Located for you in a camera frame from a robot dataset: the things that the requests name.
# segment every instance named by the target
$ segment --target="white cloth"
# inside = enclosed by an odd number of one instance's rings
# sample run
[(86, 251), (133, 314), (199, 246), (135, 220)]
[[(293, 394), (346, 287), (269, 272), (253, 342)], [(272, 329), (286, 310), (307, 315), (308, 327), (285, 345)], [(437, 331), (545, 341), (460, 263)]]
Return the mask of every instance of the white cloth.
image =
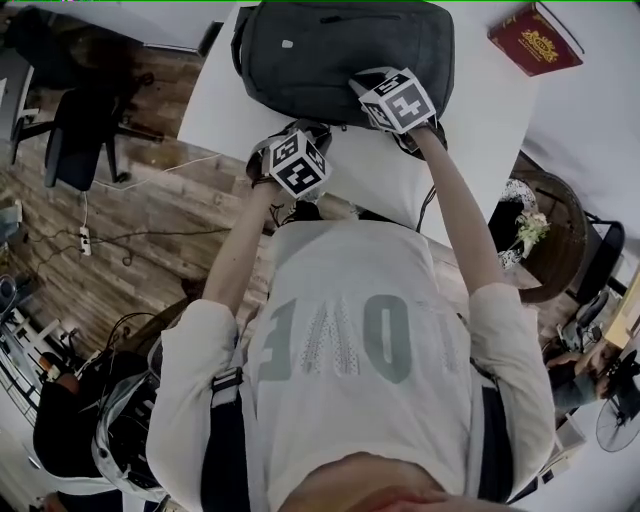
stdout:
[[(311, 471), (357, 452), (418, 464), (461, 494), (470, 356), (507, 390), (516, 488), (541, 468), (553, 401), (517, 290), (478, 290), (470, 335), (438, 293), (426, 239), (406, 228), (294, 223), (273, 247), (273, 287), (247, 365), (272, 511)], [(208, 384), (228, 364), (234, 335), (228, 309), (205, 301), (163, 335), (147, 452), (158, 481), (188, 510), (201, 510)]]

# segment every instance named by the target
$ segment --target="black backpack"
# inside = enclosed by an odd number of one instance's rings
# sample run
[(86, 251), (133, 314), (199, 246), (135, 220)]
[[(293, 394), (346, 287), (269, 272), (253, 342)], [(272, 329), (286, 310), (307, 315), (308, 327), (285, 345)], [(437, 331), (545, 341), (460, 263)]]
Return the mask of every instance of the black backpack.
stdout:
[(425, 2), (262, 2), (240, 9), (231, 51), (253, 99), (329, 124), (370, 127), (348, 85), (365, 69), (409, 68), (438, 117), (453, 89), (453, 21)]

